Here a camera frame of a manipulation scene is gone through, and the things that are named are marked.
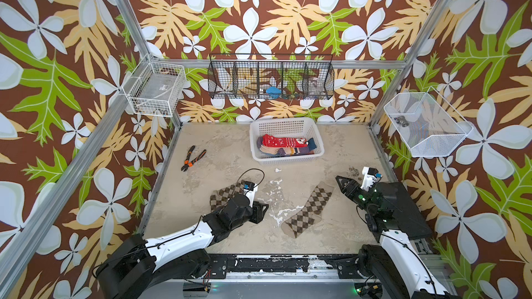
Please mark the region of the aluminium frame post left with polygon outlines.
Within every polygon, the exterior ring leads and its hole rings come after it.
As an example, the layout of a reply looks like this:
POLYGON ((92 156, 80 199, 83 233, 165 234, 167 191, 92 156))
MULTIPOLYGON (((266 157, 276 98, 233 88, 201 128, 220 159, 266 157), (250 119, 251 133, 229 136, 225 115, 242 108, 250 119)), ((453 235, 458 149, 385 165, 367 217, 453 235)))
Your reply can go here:
MULTIPOLYGON (((115 0, 116 5, 119 9, 119 12, 122 16, 122 20, 124 25, 126 26, 127 30, 129 31, 131 43, 137 47, 138 53, 140 55, 140 59, 143 58, 146 55, 152 56, 154 58, 158 58, 157 56, 153 55, 148 48, 148 42, 145 38, 144 34, 142 33, 141 26, 137 21, 137 18, 135 17, 134 11, 132 9, 132 5, 130 4, 129 0, 115 0)), ((179 118, 179 115, 177 114, 177 108, 175 109, 175 112, 173 116, 170 117, 173 121, 174 126, 180 130, 182 127, 182 122, 179 118)))

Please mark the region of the white mesh wall basket right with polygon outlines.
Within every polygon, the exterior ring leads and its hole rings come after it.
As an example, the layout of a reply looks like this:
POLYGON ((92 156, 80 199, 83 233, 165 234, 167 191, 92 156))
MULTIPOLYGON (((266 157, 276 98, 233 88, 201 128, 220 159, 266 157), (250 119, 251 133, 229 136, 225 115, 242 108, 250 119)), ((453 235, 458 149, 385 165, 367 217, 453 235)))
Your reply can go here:
POLYGON ((474 128, 434 87, 401 92, 384 111, 414 158, 450 156, 474 128))

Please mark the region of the beige purple striped sock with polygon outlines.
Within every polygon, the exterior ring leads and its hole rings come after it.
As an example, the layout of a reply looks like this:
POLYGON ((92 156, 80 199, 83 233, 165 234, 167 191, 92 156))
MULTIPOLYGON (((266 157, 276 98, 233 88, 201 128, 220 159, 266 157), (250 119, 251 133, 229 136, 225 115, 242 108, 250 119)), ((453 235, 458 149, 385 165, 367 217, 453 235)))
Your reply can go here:
POLYGON ((259 150, 266 155, 274 157, 285 157, 285 156, 299 156, 299 155, 308 155, 314 154, 314 151, 317 149, 317 146, 314 143, 314 139, 309 140, 309 145, 302 148, 273 148, 267 147, 263 144, 263 139, 260 137, 256 142, 259 150))

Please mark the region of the black metal base rail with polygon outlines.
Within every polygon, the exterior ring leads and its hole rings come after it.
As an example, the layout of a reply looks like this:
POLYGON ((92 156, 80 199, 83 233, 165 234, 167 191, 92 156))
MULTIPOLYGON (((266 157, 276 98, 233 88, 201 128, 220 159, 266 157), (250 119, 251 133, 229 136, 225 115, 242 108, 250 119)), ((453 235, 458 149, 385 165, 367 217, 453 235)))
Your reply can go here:
POLYGON ((356 254, 210 254, 209 257, 213 279, 227 279, 235 274, 366 278, 357 267, 356 254))

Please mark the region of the white plastic laundry basket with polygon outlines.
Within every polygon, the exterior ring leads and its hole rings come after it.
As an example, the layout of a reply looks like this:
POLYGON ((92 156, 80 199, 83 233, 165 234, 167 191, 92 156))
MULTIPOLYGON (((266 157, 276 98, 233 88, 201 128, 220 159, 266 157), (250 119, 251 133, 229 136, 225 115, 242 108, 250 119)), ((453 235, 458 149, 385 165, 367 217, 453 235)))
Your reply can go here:
POLYGON ((258 120, 250 125, 252 156, 262 165, 311 161, 324 154, 317 125, 310 118, 258 120))

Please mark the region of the aluminium frame post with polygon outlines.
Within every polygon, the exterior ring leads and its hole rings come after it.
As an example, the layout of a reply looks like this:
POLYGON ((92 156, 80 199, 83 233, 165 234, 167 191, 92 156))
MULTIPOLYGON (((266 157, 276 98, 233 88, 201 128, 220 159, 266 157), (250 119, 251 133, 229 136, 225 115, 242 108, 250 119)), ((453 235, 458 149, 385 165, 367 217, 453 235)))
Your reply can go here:
MULTIPOLYGON (((135 17, 134 11, 132 9, 132 5, 130 4, 129 0, 115 0, 116 5, 119 9, 119 12, 122 16, 122 20, 124 25, 126 26, 127 30, 129 31, 131 43, 137 47, 138 53, 140 55, 140 59, 143 58, 146 55, 152 56, 154 58, 158 58, 157 56, 153 55, 148 48, 148 42, 145 38, 144 34, 142 33, 141 26, 137 21, 137 18, 135 17)), ((174 126, 180 130, 182 127, 182 122, 179 118, 179 115, 177 114, 177 108, 175 109, 175 112, 173 116, 170 117, 173 121, 174 126)))
POLYGON ((384 113, 385 105, 394 97, 395 92, 397 91, 400 83, 408 77, 409 70, 413 68, 414 61, 419 57, 419 53, 422 50, 423 45, 429 39, 432 32, 439 23, 440 18, 443 16, 444 12, 447 10, 450 2, 452 0, 436 0, 433 7, 429 11, 428 17, 423 23, 420 32, 416 36, 414 43, 411 46, 410 51, 405 56, 403 60, 403 66, 398 69, 396 75, 390 82, 390 85, 387 87, 381 101, 378 103, 377 108, 371 120, 369 122, 369 127, 372 129, 375 125, 379 123, 379 120, 384 113))

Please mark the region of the orange black cutting pliers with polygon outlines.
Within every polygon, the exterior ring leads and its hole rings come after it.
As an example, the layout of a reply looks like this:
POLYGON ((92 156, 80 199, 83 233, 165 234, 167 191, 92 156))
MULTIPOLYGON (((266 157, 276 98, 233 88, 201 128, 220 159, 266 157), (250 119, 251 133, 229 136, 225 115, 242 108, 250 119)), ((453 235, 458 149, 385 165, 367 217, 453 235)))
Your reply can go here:
POLYGON ((187 152, 186 159, 184 161, 184 165, 181 167, 182 172, 186 172, 190 167, 193 167, 200 159, 202 159, 205 154, 206 150, 202 150, 202 152, 199 153, 198 156, 192 157, 192 153, 194 152, 196 146, 192 145, 187 152))

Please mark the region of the beige brown argyle sock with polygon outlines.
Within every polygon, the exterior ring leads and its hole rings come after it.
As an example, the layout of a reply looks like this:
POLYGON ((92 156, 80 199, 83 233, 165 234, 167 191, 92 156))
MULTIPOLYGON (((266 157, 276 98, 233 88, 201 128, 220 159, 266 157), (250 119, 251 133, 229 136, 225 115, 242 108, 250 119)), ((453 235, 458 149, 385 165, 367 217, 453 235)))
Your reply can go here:
POLYGON ((226 188, 213 191, 209 199, 211 212, 215 211, 219 207, 225 206, 227 202, 236 194, 245 194, 246 187, 247 184, 244 181, 239 181, 238 183, 230 185, 226 188))

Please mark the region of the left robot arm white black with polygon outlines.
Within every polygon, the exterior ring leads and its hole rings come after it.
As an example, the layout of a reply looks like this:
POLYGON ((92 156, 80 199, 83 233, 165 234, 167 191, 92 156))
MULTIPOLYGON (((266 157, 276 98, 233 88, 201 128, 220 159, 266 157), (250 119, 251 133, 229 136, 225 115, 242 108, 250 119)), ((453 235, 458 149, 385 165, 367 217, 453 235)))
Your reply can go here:
POLYGON ((206 248, 228 238, 250 221, 263 221, 269 205, 238 193, 194 226, 159 238, 140 234, 124 241, 94 270, 105 298, 139 298, 148 288, 170 279, 199 278, 211 262, 206 248))

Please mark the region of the aluminium frame post right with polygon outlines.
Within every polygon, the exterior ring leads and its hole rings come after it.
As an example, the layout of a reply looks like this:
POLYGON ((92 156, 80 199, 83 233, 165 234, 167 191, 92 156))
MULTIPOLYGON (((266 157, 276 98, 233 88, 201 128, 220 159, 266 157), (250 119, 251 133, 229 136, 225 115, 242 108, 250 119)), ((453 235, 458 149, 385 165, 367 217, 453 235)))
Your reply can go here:
POLYGON ((420 32, 416 36, 414 43, 411 46, 410 51, 405 56, 403 60, 403 66, 398 69, 396 75, 390 82, 390 85, 387 87, 381 101, 378 103, 377 108, 371 120, 369 122, 369 127, 372 129, 375 125, 379 123, 379 120, 384 113, 385 105, 394 97, 395 92, 397 91, 400 83, 408 77, 409 70, 413 68, 414 61, 419 57, 419 53, 422 50, 423 45, 429 39, 432 32, 439 23, 440 18, 443 16, 444 12, 447 10, 450 2, 452 0, 436 0, 433 7, 429 11, 428 17, 423 23, 420 32))

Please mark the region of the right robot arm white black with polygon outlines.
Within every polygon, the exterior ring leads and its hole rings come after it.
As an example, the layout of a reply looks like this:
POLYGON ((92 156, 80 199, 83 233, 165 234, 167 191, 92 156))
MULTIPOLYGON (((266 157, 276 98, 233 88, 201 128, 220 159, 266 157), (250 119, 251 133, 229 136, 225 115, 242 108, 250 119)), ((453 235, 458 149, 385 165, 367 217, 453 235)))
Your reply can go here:
POLYGON ((404 185, 378 181, 363 188, 355 179, 335 177, 340 191, 356 204, 377 245, 365 244, 355 265, 380 290, 358 289, 361 297, 456 298, 442 285, 411 243, 428 238, 431 230, 404 185))

